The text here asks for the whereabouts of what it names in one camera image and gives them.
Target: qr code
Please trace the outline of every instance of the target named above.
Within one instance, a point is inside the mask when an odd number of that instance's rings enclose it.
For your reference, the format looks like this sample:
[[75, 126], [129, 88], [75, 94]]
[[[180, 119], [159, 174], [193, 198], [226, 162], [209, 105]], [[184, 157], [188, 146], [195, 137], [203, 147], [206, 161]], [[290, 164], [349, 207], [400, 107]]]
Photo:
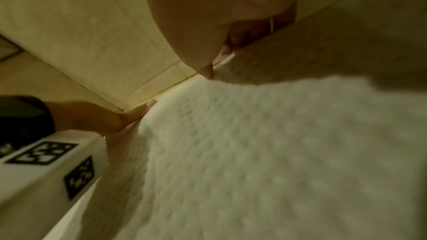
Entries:
[[56, 161], [78, 144], [42, 142], [21, 154], [7, 160], [8, 164], [49, 165]]
[[92, 156], [89, 156], [64, 177], [68, 197], [72, 200], [95, 176]]

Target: dimpled surface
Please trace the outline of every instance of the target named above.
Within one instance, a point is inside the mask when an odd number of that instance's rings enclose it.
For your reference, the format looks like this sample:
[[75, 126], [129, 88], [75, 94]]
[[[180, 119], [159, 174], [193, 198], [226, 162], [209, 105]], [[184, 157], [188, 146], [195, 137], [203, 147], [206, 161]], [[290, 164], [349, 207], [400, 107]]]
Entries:
[[63, 239], [421, 239], [426, 3], [346, 0], [171, 91]]

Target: white textured cloth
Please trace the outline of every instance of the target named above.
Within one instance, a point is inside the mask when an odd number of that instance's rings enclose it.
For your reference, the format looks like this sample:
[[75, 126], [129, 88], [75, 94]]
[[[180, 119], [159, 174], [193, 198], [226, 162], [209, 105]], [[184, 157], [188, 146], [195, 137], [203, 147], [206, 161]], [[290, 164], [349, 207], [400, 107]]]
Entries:
[[410, 39], [425, 36], [427, 2], [369, 1], [324, 10], [161, 99], [62, 239], [420, 239], [427, 39]]

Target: person's right hand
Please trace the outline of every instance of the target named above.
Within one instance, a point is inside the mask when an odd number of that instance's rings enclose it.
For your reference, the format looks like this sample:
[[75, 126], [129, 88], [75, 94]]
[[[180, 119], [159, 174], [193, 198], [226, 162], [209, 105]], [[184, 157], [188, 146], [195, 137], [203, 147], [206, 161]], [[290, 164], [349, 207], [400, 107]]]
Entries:
[[296, 0], [148, 0], [176, 54], [206, 78], [222, 50], [230, 53], [294, 21]]

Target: black sleeve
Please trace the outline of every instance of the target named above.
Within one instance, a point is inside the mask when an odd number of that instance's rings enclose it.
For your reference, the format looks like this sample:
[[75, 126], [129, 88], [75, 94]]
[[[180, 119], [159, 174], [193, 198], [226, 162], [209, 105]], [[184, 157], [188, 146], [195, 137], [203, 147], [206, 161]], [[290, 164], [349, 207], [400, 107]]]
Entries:
[[0, 150], [18, 150], [54, 132], [52, 116], [40, 99], [0, 96]]

